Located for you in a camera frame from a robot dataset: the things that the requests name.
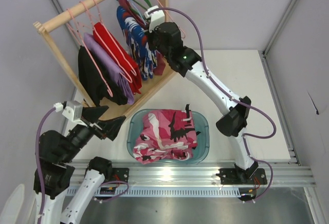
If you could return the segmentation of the blue patterned trousers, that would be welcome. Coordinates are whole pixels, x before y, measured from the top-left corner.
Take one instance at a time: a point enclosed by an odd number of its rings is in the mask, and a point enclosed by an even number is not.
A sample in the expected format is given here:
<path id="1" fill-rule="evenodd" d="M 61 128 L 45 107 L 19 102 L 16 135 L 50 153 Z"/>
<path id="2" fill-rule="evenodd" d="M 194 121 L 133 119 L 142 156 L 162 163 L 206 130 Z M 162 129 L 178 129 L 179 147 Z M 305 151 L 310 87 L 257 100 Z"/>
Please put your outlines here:
<path id="1" fill-rule="evenodd" d="M 142 79 L 152 79 L 154 69 L 157 68 L 157 59 L 155 51 L 149 49 L 145 30 L 122 6 L 118 6 L 116 15 L 129 47 L 130 55 L 138 64 Z"/>

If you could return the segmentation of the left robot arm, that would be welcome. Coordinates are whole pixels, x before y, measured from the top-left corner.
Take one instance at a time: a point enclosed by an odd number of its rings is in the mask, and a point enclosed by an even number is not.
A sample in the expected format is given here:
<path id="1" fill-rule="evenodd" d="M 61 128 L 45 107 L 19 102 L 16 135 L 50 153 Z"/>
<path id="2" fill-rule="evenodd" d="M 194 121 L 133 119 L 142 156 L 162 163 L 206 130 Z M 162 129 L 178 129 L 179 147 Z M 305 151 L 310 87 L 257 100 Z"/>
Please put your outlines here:
<path id="1" fill-rule="evenodd" d="M 114 173 L 110 160 L 95 157 L 89 162 L 73 199 L 66 208 L 62 207 L 75 171 L 75 167 L 70 165 L 74 157 L 93 137 L 114 140 L 126 120 L 125 116 L 100 120 L 107 110 L 107 106 L 83 107 L 77 101 L 58 102 L 41 119 L 35 141 L 35 223 L 80 223 L 92 199 L 103 203 L 119 197 L 115 195 L 104 199 L 95 198 L 95 192 L 99 188 L 111 185 L 129 186 L 128 169 L 122 169 L 120 178 Z M 46 119 L 54 112 L 61 113 L 75 124 L 67 136 L 55 130 L 41 132 Z"/>

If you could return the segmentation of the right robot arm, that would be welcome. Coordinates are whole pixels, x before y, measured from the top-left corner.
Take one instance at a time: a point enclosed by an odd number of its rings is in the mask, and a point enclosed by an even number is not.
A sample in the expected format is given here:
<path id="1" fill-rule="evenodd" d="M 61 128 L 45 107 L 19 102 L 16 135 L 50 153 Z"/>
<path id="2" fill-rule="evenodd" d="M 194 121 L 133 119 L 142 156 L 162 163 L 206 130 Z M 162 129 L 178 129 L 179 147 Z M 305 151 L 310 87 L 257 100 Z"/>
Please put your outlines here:
<path id="1" fill-rule="evenodd" d="M 212 75 L 201 56 L 184 46 L 174 22 L 150 25 L 147 37 L 149 47 L 159 51 L 174 72 L 194 83 L 220 110 L 223 116 L 216 122 L 216 128 L 228 137 L 235 152 L 235 177 L 230 180 L 246 184 L 259 166 L 248 155 L 243 141 L 251 100 L 240 98 Z"/>

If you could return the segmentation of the pink hanger with red garment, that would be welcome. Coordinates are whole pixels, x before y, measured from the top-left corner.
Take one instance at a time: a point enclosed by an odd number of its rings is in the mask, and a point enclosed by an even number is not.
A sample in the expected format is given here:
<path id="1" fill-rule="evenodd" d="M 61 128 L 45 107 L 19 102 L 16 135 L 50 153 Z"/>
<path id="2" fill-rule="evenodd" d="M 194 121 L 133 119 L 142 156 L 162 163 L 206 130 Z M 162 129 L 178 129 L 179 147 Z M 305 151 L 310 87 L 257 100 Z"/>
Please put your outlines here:
<path id="1" fill-rule="evenodd" d="M 121 50 L 121 48 L 119 47 L 119 44 L 117 43 L 117 41 L 115 40 L 115 38 L 112 36 L 112 34 L 108 31 L 108 29 L 106 28 L 104 22 L 103 22 L 103 19 L 102 19 L 102 16 L 101 16 L 101 12 L 100 12 L 100 9 L 99 9 L 99 6 L 96 2 L 96 0 L 93 0 L 94 3 L 95 3 L 95 6 L 97 7 L 97 10 L 98 10 L 98 14 L 99 14 L 99 19 L 100 19 L 100 23 L 101 25 L 104 27 L 105 31 L 107 32 L 108 36 L 111 38 L 112 42 L 115 44 L 116 48 L 119 50 L 120 54 L 122 55 L 123 59 L 128 63 L 129 67 L 130 67 L 130 71 L 131 73 L 136 76 L 137 73 L 134 69 L 134 67 L 130 64 L 130 62 L 128 61 L 128 59 L 125 57 L 125 54 L 123 53 L 123 51 Z"/>

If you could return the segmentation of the pink hanger with purple garment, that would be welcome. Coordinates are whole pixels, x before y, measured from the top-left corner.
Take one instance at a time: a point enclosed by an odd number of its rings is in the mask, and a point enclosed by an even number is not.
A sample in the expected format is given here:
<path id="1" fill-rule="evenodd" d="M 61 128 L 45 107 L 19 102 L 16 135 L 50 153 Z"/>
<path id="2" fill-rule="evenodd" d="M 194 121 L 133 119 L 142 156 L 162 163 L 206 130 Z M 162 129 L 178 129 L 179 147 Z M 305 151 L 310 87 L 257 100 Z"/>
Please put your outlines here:
<path id="1" fill-rule="evenodd" d="M 80 3 L 85 8 L 87 15 L 89 16 L 90 23 L 93 26 L 93 34 L 96 35 L 95 38 L 97 38 L 101 42 L 101 46 L 104 48 L 106 52 L 109 53 L 110 57 L 116 62 L 118 67 L 123 71 L 121 74 L 128 83 L 133 83 L 133 78 L 131 76 L 131 71 L 128 63 L 123 59 L 122 55 L 120 54 L 119 50 L 116 48 L 115 44 L 112 42 L 111 38 L 108 36 L 103 36 L 99 33 L 99 29 L 104 27 L 101 25 L 100 22 L 95 23 L 92 14 L 90 13 L 89 9 L 87 8 L 85 2 L 80 1 Z"/>

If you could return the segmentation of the pink hanger with black garment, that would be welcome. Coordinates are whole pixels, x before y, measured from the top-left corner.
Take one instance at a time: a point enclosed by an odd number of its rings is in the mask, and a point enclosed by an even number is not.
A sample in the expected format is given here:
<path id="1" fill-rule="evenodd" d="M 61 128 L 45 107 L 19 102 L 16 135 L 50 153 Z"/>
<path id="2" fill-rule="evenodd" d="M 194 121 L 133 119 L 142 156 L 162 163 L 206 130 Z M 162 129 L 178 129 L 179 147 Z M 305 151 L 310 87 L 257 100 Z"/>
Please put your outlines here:
<path id="1" fill-rule="evenodd" d="M 89 49 L 87 48 L 87 45 L 85 44 L 85 42 L 84 42 L 84 40 L 83 40 L 83 37 L 82 37 L 82 35 L 81 35 L 80 31 L 79 31 L 79 26 L 78 26 L 78 23 L 77 23 L 76 19 L 74 18 L 74 16 L 73 16 L 72 12 L 70 11 L 70 9 L 66 9 L 66 11 L 69 13 L 71 19 L 73 20 L 74 25 L 75 25 L 75 28 L 76 28 L 77 35 L 78 35 L 80 41 L 82 42 L 82 45 L 83 45 L 84 48 L 86 49 L 86 51 L 87 51 L 87 53 L 88 53 L 88 55 L 89 55 L 91 61 L 93 62 L 94 66 L 95 66 L 95 68 L 96 68 L 96 70 L 97 70 L 97 72 L 98 72 L 98 75 L 100 76 L 101 80 L 102 80 L 103 83 L 105 84 L 105 86 L 106 86 L 106 88 L 107 88 L 107 92 L 108 92 L 108 94 L 109 94 L 111 97 L 113 97 L 113 92 L 112 92 L 110 86 L 108 85 L 107 81 L 105 80 L 105 78 L 104 78 L 104 76 L 103 76 L 103 74 L 102 74 L 102 72 L 101 72 L 99 66 L 97 65 L 95 59 L 93 58 L 91 52 L 89 51 Z"/>

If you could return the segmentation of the maroon tank top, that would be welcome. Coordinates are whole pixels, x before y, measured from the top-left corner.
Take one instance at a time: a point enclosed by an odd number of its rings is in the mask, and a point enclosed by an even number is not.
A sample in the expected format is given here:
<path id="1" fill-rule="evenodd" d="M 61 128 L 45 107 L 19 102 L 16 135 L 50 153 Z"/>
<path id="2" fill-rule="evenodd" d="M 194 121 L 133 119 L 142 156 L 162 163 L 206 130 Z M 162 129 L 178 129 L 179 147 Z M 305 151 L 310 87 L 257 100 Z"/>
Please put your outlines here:
<path id="1" fill-rule="evenodd" d="M 142 27 L 145 30 L 145 34 L 146 34 L 146 31 L 147 31 L 147 25 L 145 27 Z M 154 69 L 154 76 L 160 76 L 160 75 L 163 74 L 166 65 L 165 65 L 161 55 L 157 51 L 155 51 L 155 54 L 156 54 L 156 59 L 157 59 L 157 68 Z"/>

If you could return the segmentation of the black garment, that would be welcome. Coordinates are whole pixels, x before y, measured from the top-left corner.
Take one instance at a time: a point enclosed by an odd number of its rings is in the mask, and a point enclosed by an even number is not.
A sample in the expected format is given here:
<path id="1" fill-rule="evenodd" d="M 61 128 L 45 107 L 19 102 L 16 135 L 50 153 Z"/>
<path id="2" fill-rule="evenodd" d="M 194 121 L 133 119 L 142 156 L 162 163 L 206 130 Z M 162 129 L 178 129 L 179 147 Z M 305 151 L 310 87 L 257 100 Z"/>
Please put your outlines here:
<path id="1" fill-rule="evenodd" d="M 80 46 L 78 52 L 79 80 L 85 88 L 86 92 L 89 94 L 94 104 L 96 106 L 99 106 L 100 101 L 103 98 L 107 98 L 118 105 L 127 104 L 127 97 L 123 94 L 123 91 L 105 73 L 105 68 L 102 67 L 97 57 L 93 53 L 91 54 L 113 92 L 113 97 L 111 97 L 107 92 L 105 84 L 98 75 L 98 72 L 93 62 L 91 61 L 86 49 L 84 48 L 84 46 Z"/>

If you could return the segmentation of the red garment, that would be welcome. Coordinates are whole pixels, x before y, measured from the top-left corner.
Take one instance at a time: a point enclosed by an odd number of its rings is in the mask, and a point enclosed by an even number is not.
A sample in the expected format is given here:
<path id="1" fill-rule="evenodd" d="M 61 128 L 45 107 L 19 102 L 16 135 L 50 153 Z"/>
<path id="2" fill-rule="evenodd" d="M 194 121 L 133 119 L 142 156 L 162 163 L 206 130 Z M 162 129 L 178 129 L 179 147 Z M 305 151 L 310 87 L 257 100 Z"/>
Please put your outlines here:
<path id="1" fill-rule="evenodd" d="M 123 71 L 123 76 L 133 94 L 141 94 L 142 79 L 139 67 L 133 58 L 123 49 L 115 37 L 108 31 L 103 23 L 94 25 L 93 36 L 95 41 L 108 53 L 118 67 Z"/>

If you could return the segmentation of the purple garment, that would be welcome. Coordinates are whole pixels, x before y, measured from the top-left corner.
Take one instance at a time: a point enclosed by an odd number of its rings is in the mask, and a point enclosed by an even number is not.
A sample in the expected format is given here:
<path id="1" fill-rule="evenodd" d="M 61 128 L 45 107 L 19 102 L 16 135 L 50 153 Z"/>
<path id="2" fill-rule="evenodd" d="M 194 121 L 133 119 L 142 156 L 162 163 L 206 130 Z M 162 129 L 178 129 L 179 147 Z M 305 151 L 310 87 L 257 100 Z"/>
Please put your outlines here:
<path id="1" fill-rule="evenodd" d="M 105 68 L 105 73 L 109 78 L 123 91 L 123 94 L 127 97 L 127 104 L 134 103 L 134 95 L 128 83 L 128 80 L 124 76 L 123 70 L 115 63 L 115 61 L 109 56 L 109 54 L 96 42 L 94 36 L 89 33 L 84 33 L 84 43 L 87 48 L 93 53 L 100 61 L 102 67 Z"/>

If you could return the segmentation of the wooden clothes rack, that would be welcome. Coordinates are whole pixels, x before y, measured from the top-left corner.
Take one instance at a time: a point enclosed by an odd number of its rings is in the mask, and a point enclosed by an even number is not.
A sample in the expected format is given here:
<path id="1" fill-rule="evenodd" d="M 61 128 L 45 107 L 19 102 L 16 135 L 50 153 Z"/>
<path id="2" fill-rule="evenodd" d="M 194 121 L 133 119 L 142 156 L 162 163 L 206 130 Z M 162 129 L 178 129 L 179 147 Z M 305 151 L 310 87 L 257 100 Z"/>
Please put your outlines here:
<path id="1" fill-rule="evenodd" d="M 105 0 L 84 0 L 82 3 L 76 4 L 75 6 L 63 11 L 59 15 L 44 23 L 35 22 L 33 24 L 40 36 L 42 36 L 46 44 L 49 46 L 51 52 L 57 59 L 66 75 L 76 87 L 78 93 L 81 94 L 82 104 L 86 107 L 94 107 L 95 104 L 78 80 L 77 75 L 70 67 L 68 61 L 60 51 L 59 47 L 56 45 L 50 33 L 62 25 L 68 24 L 73 18 L 76 18 L 77 16 L 90 10 L 92 7 L 99 5 L 103 1 Z M 137 100 L 133 105 L 120 106 L 109 100 L 102 101 L 102 104 L 109 106 L 109 110 L 101 118 L 103 120 L 108 120 L 119 116 L 126 116 L 126 118 L 130 118 L 134 113 L 139 111 L 139 109 L 141 109 L 142 106 L 145 105 L 150 98 L 154 97 L 156 93 L 159 92 L 160 89 L 164 87 L 174 76 L 175 72 L 171 70 L 169 66 L 166 66 L 163 75 L 155 76 L 153 79 L 147 80 L 146 83 L 143 84 L 141 94 L 137 95 Z"/>

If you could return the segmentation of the pink camouflage garment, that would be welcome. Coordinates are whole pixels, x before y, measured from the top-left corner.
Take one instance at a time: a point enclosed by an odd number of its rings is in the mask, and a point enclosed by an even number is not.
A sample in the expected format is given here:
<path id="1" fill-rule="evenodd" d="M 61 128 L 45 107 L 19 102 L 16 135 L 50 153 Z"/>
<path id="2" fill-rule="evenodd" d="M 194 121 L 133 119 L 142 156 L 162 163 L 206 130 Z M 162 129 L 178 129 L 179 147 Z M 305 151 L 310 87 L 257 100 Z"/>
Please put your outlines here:
<path id="1" fill-rule="evenodd" d="M 142 118 L 143 130 L 133 147 L 133 157 L 141 164 L 160 160 L 187 161 L 198 146 L 192 111 L 155 109 Z"/>

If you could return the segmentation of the teal plastic basket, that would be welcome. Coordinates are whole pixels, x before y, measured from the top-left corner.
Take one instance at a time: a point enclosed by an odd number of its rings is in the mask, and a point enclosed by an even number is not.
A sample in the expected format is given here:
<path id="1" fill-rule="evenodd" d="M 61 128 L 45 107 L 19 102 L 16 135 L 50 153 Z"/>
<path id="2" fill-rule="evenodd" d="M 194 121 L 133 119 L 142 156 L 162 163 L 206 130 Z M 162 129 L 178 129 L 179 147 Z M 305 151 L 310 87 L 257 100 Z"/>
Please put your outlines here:
<path id="1" fill-rule="evenodd" d="M 129 132 L 127 137 L 127 150 L 129 154 L 133 157 L 133 147 L 137 137 L 143 130 L 142 118 L 145 114 L 154 109 L 143 109 L 138 111 L 133 115 Z M 207 119 L 200 113 L 192 111 L 193 120 L 195 124 L 195 129 L 199 132 L 197 135 L 198 146 L 193 152 L 193 158 L 187 161 L 177 161 L 177 160 L 160 160 L 159 163 L 180 163 L 180 164 L 197 164 L 203 161 L 208 155 L 210 148 L 210 135 L 209 135 L 209 125 Z"/>

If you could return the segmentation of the aluminium mounting rail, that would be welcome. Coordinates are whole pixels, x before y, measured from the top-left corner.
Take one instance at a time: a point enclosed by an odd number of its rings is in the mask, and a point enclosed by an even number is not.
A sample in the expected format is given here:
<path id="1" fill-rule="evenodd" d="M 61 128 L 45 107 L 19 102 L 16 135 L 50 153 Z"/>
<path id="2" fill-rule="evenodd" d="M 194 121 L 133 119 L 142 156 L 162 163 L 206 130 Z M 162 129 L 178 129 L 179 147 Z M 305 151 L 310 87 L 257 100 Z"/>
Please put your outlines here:
<path id="1" fill-rule="evenodd" d="M 273 187 L 315 187 L 309 166 L 295 163 L 273 163 Z M 151 163 L 113 161 L 113 167 L 129 169 L 129 184 L 143 187 L 212 187 L 219 186 L 215 175 L 221 168 L 233 167 L 232 161 L 201 162 L 199 164 Z"/>

